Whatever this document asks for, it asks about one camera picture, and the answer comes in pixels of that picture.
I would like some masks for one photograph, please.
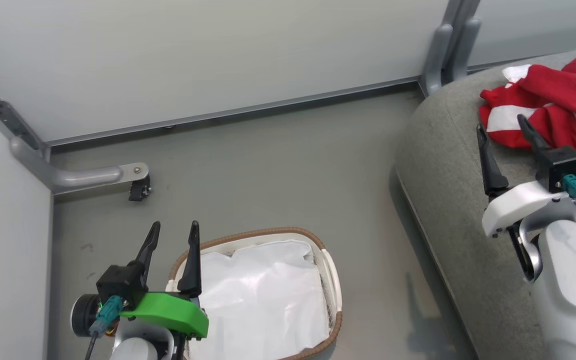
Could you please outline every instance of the brown basket rim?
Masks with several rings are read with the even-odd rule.
[[[199,245],[199,249],[204,250],[207,248],[212,248],[213,246],[218,246],[227,242],[235,242],[237,240],[246,238],[262,237],[264,235],[285,234],[285,233],[304,235],[304,237],[311,239],[312,242],[318,246],[318,248],[322,250],[326,249],[326,246],[324,246],[324,243],[317,237],[317,235],[301,227],[273,227],[273,228],[262,228],[261,230],[240,232],[238,234],[228,235],[208,241],[206,243],[202,243]],[[175,279],[177,271],[179,271],[179,267],[186,260],[187,257],[188,257],[188,251],[185,251],[184,253],[181,254],[181,256],[179,256],[176,262],[174,262],[174,265],[172,266],[172,269],[170,269],[170,274],[168,276],[169,280]],[[321,353],[327,347],[331,346],[331,344],[333,344],[333,342],[337,339],[339,331],[341,330],[342,319],[343,319],[342,312],[341,311],[336,312],[336,317],[334,320],[334,328],[332,328],[332,330],[330,331],[330,335],[327,337],[327,339],[320,342],[317,346],[313,348],[306,349],[300,353],[284,357],[279,360],[303,360],[306,358],[310,358],[311,356],[315,356],[318,353]]]

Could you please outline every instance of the gray floor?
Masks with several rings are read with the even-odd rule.
[[[203,241],[279,226],[322,239],[341,280],[343,326],[318,360],[471,358],[391,174],[421,100],[407,88],[53,155],[66,169],[146,162],[153,193],[128,202],[124,185],[57,199],[48,358],[84,357],[87,340],[69,329],[73,301],[95,292],[108,265],[134,258],[153,221],[162,230],[149,285],[163,290],[192,220]],[[111,346],[99,341],[93,359]]]

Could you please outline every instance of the red garment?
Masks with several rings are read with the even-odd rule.
[[[576,149],[576,59],[561,71],[533,64],[525,78],[481,97],[487,102],[479,109],[481,120],[493,141],[530,150],[517,121],[524,114],[550,146]]]

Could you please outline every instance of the gray ottoman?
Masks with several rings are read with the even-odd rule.
[[[517,64],[561,69],[575,57],[572,51]],[[507,82],[502,69],[470,75],[423,101],[400,139],[396,167],[478,357],[542,360],[541,330],[510,239],[489,239],[482,230],[488,199],[475,127],[482,90]],[[530,153],[496,144],[492,150],[511,185],[535,179]]]

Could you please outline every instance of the white board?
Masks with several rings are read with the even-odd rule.
[[[576,0],[481,0],[469,66],[576,50]]]
[[[0,97],[44,142],[421,74],[448,0],[0,0]]]
[[[0,359],[46,357],[52,203],[0,132]]]

